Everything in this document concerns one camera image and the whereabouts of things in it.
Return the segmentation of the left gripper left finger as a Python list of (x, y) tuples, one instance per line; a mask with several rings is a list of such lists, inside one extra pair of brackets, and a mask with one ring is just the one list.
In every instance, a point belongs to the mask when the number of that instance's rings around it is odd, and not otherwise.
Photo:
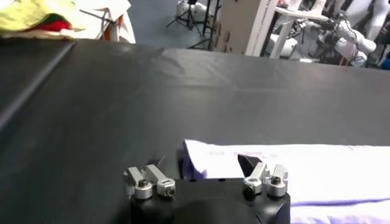
[(165, 157), (150, 159), (142, 168), (128, 167), (123, 172), (127, 197), (136, 200), (148, 200), (153, 194), (163, 198), (172, 198), (176, 194), (176, 181), (167, 177), (161, 167)]

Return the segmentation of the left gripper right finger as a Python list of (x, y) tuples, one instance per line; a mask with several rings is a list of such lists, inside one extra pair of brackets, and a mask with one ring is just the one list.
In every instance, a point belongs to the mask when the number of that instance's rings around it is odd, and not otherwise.
[(239, 154), (237, 156), (243, 171), (243, 194), (245, 198), (255, 198), (262, 193), (272, 198), (282, 198), (288, 191), (288, 171), (277, 164), (270, 173), (266, 163), (257, 157)]

